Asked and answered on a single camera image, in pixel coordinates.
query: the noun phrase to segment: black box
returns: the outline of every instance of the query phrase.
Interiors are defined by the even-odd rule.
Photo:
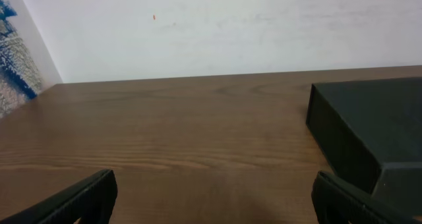
[[[313,84],[306,123],[337,176],[422,215],[422,78]]]

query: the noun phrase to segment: blue painting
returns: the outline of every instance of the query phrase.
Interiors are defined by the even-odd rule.
[[[17,17],[0,0],[0,118],[41,92],[42,79],[28,48],[8,19]]]

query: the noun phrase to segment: wooden table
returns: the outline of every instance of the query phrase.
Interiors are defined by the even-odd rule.
[[[311,83],[422,67],[58,84],[0,121],[0,219],[101,168],[111,223],[316,223]]]

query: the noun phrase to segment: table surface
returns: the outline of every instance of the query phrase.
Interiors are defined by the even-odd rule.
[[[311,83],[422,67],[58,84],[0,121],[0,219],[103,168],[111,223],[317,223]]]

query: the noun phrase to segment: white wall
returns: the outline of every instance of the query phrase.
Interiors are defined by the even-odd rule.
[[[19,36],[28,48],[31,58],[42,76],[43,89],[47,89],[56,83],[62,83],[59,73],[23,0],[7,1],[17,13],[17,16],[9,17],[7,20],[16,28]]]
[[[24,2],[64,82],[422,64],[422,0]]]

